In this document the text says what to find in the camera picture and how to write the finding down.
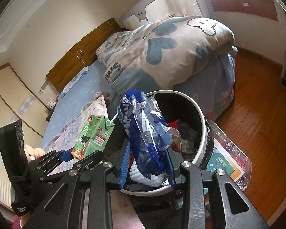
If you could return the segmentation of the dark wooden nightstand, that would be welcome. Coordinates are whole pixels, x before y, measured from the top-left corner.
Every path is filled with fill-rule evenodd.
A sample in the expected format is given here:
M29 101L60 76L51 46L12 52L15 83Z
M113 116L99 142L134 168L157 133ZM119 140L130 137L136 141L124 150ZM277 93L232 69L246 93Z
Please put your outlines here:
M49 115L46 118L46 121L49 122L51 120L52 114L53 114L54 110L52 110Z

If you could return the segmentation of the grey baby crib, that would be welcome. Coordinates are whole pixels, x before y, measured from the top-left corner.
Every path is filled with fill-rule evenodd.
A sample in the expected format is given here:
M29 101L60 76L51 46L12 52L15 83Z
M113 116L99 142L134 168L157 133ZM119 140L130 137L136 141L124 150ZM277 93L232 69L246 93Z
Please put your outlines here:
M149 22L194 15L215 20L211 0L138 0L119 17L119 22L134 30Z

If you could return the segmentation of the blue bed sheet mattress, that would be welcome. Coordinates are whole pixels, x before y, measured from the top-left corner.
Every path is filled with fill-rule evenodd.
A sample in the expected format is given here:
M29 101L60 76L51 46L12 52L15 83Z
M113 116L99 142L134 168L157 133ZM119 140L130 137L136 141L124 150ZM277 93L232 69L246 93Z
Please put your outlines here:
M80 114L82 107L89 101L92 101L93 96L97 92L109 92L111 90L109 83L103 77L106 71L105 66L96 60L89 71L65 94L60 97L50 118L45 134L43 136L40 148L47 150L50 140L58 135L64 126L66 126L73 118Z

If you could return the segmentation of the wooden headboard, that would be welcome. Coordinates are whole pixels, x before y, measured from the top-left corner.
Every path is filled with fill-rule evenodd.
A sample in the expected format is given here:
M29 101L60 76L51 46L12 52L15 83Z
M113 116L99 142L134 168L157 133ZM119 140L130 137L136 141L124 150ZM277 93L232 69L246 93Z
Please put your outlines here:
M96 50L114 33L121 31L114 18L102 23L77 42L46 75L47 80L61 93L64 87L83 67L89 67L97 59Z

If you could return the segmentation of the beige teddy bear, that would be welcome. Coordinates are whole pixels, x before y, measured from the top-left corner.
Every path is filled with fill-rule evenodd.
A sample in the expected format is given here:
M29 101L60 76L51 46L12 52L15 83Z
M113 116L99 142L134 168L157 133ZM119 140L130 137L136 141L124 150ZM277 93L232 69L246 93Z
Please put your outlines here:
M33 148L27 144L24 145L25 154L28 162L34 161L46 154L42 148Z

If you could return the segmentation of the cream sliding wardrobe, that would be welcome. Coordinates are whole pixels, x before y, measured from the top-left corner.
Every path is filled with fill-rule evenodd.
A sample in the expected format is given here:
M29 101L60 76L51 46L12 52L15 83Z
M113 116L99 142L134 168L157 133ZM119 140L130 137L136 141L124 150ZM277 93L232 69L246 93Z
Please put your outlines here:
M48 122L45 107L18 78L10 64L0 66L0 128L22 121L24 142L33 148L41 145ZM10 202L11 184L0 154L0 200Z

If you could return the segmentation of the blue plastic snack bag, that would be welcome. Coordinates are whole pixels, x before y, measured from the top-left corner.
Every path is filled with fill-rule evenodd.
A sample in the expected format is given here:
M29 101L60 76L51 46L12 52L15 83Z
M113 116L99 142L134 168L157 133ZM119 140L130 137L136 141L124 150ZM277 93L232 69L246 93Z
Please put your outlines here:
M166 180L165 151L173 142L155 96L140 90L126 92L117 108L134 156L130 179L156 188Z

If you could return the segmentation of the cloud heart print duvet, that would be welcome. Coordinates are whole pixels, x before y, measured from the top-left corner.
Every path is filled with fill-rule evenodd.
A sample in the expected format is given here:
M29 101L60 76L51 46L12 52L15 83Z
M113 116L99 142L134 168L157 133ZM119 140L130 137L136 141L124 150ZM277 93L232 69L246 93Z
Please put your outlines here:
M170 90L232 50L231 29L209 18L173 17L114 33L96 50L104 78L123 95Z

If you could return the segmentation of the green milk carton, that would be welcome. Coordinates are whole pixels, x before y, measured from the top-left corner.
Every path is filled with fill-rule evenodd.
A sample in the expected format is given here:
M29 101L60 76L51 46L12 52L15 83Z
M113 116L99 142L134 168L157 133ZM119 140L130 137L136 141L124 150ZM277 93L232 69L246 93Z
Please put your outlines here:
M82 160L95 151L103 152L115 124L103 115L89 115L77 138L72 155Z

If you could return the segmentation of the teal picture book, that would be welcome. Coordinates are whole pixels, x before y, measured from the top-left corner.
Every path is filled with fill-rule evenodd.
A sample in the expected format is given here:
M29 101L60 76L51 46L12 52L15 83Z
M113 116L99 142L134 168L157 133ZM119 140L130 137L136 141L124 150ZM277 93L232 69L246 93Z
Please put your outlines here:
M235 182L245 174L245 170L216 139L211 147L207 146L199 168L209 172L223 169Z

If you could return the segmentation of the pink floral quilt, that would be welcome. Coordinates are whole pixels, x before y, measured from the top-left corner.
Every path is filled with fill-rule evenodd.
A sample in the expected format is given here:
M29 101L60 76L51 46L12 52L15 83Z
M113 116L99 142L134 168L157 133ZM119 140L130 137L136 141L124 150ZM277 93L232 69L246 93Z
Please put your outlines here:
M98 92L92 101L87 102L79 115L73 118L60 133L54 134L55 125L47 127L45 143L42 148L46 152L52 150L74 151L74 159L63 163L54 170L55 173L70 169L73 163L85 159L95 152L103 152L113 137L113 123L108 119L106 102L108 92ZM144 228L129 197L121 191L110 191L110 208L113 228Z

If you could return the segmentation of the white bunny toy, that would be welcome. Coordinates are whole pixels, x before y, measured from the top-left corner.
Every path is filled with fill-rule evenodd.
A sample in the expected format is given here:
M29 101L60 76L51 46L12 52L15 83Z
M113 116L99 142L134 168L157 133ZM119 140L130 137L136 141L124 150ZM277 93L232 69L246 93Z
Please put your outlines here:
M52 98L50 98L50 99L49 99L49 102L47 102L46 105L47 105L51 110L53 110L54 107L56 106L56 104L57 104L57 102L54 101L54 100L52 100Z

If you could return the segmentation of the blue white pillow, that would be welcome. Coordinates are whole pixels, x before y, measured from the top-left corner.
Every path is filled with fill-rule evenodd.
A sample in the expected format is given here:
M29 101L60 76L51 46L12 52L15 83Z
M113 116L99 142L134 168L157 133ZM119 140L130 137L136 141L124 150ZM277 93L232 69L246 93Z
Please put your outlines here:
M60 97L64 97L70 90L71 88L87 73L89 72L88 67L84 67L78 74L76 74L64 87L62 93L60 94Z

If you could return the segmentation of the silver foil padded box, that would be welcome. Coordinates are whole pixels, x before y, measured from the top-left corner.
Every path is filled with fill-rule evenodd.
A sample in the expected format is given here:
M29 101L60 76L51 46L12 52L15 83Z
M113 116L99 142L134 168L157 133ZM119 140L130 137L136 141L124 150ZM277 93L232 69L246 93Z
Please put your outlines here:
M228 151L228 153L236 160L236 162L245 170L245 174L236 181L238 187L245 191L250 184L251 173L252 173L252 161L247 157L247 155L237 146L233 141L228 138L228 136L219 128L219 126L208 120L214 139L216 139L223 147Z

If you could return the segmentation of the black white-rimmed trash bin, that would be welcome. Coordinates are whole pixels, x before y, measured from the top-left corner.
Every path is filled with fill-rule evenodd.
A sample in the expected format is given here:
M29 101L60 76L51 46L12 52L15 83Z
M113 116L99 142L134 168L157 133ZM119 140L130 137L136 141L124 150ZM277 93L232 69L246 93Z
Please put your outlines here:
M154 96L165 122L171 127L174 149L181 148L185 161L189 161L201 169L206 169L214 148L214 137L210 123L203 115L199 105L188 95L174 90L157 90L146 94ZM118 117L118 102L121 96L114 97L110 104L110 116L116 125L113 131L113 143L109 143L106 154L116 152L121 146L126 132ZM172 191L169 184L152 188L148 185L128 180L121 192L132 196L153 197L167 194Z

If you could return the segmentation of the red snack wrapper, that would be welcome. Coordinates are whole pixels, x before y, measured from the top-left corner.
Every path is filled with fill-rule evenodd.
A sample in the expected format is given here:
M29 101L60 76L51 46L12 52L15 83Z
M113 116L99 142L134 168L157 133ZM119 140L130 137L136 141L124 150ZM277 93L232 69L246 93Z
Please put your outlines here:
M198 133L182 120L175 120L168 125L173 138L171 144L173 151L184 155L196 154L198 149L195 146L195 141Z

